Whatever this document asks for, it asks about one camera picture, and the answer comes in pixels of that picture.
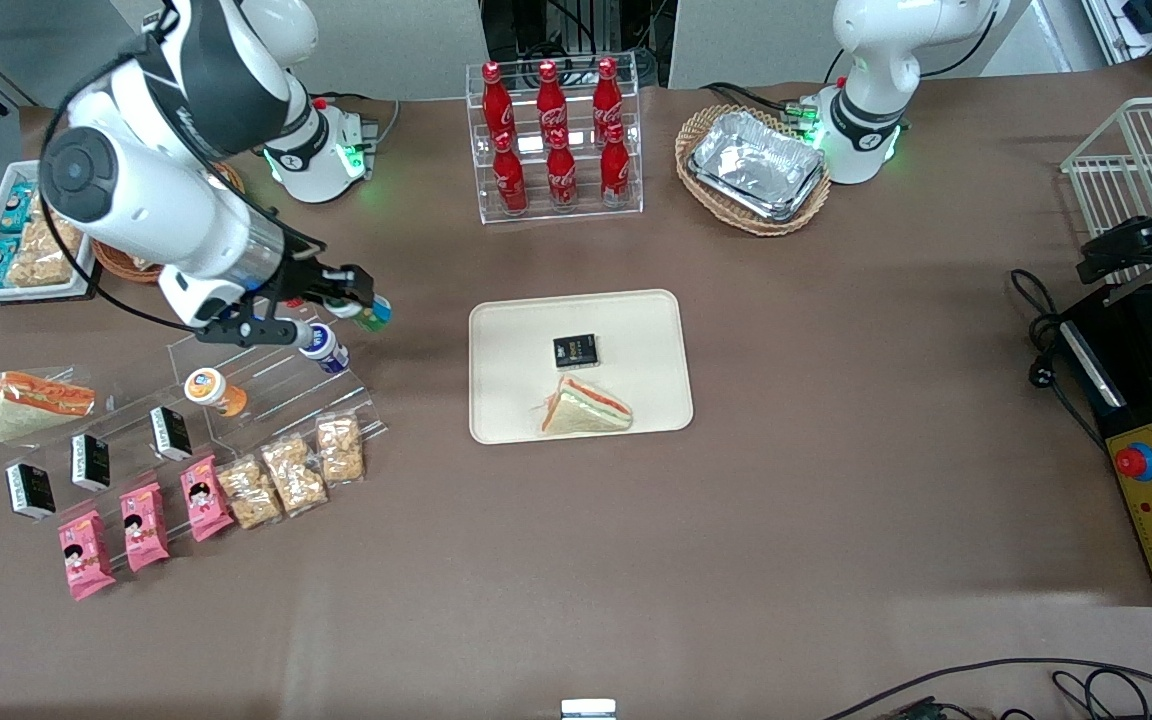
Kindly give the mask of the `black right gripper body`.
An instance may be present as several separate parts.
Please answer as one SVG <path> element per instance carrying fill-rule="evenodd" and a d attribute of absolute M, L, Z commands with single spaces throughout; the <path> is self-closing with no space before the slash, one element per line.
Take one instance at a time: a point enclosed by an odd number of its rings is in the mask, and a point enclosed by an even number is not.
<path fill-rule="evenodd" d="M 230 323 L 248 323 L 257 314 L 257 306 L 265 306 L 266 314 L 273 314 L 278 304 L 323 304 L 320 281 L 323 265 L 316 258 L 280 258 L 274 273 L 256 291 L 248 291 L 230 310 Z"/>

